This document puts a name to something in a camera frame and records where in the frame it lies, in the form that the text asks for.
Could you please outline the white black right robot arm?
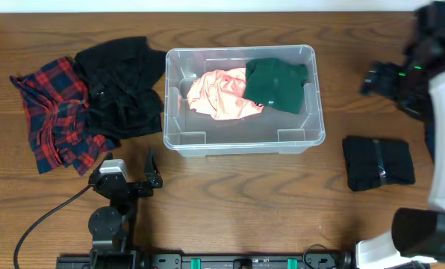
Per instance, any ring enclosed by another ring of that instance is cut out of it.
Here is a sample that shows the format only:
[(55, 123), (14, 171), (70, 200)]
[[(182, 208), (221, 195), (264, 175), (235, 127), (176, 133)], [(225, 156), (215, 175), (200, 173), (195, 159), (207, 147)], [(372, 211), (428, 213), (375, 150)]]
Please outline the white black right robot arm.
[(445, 1), (414, 12), (414, 36), (399, 66), (375, 62), (361, 87), (395, 101), (409, 116), (432, 123), (435, 172), (429, 209), (400, 208), (390, 231), (357, 243), (356, 268), (428, 268), (445, 262)]

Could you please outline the dark green cloth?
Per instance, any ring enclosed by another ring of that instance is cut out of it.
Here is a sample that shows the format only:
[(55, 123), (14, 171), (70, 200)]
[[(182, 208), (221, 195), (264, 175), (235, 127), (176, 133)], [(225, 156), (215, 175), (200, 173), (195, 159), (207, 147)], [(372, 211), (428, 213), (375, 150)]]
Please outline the dark green cloth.
[(246, 63), (244, 99), (258, 106), (298, 114), (304, 101), (308, 69), (278, 58), (259, 58)]

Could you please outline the black cloth with band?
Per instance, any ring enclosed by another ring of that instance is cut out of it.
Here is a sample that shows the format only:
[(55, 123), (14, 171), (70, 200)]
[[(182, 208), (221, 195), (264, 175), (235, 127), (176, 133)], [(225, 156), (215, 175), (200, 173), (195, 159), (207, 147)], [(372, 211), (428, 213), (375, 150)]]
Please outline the black cloth with band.
[(348, 186), (354, 192), (415, 183), (409, 145), (403, 140), (348, 136), (342, 147)]

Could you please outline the pink cloth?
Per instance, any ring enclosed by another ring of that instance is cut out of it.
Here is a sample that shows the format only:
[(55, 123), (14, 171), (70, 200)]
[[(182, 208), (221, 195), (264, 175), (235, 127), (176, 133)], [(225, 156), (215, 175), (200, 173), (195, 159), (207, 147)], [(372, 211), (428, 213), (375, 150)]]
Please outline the pink cloth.
[(195, 80), (187, 94), (190, 109), (214, 120), (238, 120), (259, 114), (263, 105), (244, 99), (246, 69), (217, 69)]

